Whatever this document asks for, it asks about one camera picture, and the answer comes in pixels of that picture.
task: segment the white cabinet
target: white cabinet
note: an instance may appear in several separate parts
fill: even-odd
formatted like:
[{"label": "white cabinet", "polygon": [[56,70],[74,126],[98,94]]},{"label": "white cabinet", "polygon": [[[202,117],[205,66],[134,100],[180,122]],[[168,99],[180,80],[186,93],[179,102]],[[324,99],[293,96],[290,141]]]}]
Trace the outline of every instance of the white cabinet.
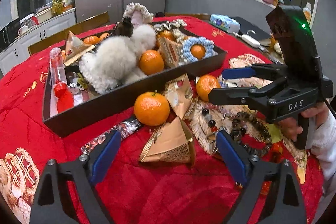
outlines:
[{"label": "white cabinet", "polygon": [[57,32],[76,24],[75,13],[68,13],[59,18],[47,22],[42,26],[42,38],[47,38]]},{"label": "white cabinet", "polygon": [[12,67],[29,58],[28,47],[76,24],[75,11],[49,19],[14,41],[0,53],[0,69],[5,75]]},{"label": "white cabinet", "polygon": [[28,59],[30,56],[28,52],[28,47],[40,41],[41,39],[44,39],[42,28],[43,26],[37,27],[30,33],[26,34],[24,37],[19,38],[17,41],[14,42],[15,44],[17,44],[17,47],[20,48],[19,59],[21,60],[21,62]]},{"label": "white cabinet", "polygon": [[17,45],[11,45],[0,54],[0,69],[3,75],[22,62],[19,58],[19,54],[20,50],[17,48]]}]

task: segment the blue crocheted flower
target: blue crocheted flower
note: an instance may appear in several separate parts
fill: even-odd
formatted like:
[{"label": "blue crocheted flower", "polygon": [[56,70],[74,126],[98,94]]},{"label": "blue crocheted flower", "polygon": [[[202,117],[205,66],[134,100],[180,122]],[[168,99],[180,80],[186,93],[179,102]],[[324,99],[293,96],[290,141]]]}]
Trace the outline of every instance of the blue crocheted flower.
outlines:
[{"label": "blue crocheted flower", "polygon": [[194,57],[190,49],[193,45],[202,45],[205,48],[205,55],[203,58],[211,57],[214,55],[213,41],[205,37],[190,37],[183,43],[183,56],[187,62],[195,62],[197,58]]}]

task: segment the person's hand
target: person's hand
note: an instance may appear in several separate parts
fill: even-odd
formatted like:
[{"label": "person's hand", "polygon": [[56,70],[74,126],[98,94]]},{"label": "person's hand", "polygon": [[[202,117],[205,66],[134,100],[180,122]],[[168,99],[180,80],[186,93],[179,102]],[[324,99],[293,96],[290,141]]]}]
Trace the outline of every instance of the person's hand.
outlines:
[{"label": "person's hand", "polygon": [[[315,116],[315,125],[316,128],[320,127],[328,118],[329,109],[327,105],[322,103],[317,103],[315,107],[306,109],[301,112],[301,115],[304,118],[310,118]],[[293,117],[286,118],[278,122],[281,132],[287,137],[296,141],[297,135],[302,133],[302,127],[298,126],[297,120]]]}]

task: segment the cable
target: cable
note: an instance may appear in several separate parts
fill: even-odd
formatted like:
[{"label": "cable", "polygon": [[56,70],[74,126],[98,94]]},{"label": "cable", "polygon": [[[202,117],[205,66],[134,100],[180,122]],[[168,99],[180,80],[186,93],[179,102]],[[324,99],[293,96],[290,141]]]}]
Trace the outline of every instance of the cable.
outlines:
[{"label": "cable", "polygon": [[333,110],[333,108],[331,107],[331,105],[329,104],[328,100],[326,98],[323,98],[325,104],[327,105],[327,107],[329,108],[330,112],[332,113],[332,115],[335,117],[336,119],[336,112]]}]

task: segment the white charger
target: white charger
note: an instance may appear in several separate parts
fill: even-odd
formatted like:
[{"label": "white charger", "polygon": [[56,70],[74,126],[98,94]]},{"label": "white charger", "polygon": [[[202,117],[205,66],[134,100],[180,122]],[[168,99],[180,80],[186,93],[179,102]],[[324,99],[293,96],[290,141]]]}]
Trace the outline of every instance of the white charger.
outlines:
[{"label": "white charger", "polygon": [[251,47],[253,48],[258,48],[260,46],[260,43],[259,41],[255,40],[253,37],[250,37],[248,35],[249,32],[252,32],[255,34],[255,31],[253,30],[248,30],[246,32],[246,34],[243,34],[243,35],[239,35],[237,34],[236,32],[233,32],[233,34],[236,36],[236,37],[240,37],[243,41],[245,41],[248,45],[250,45]]}]

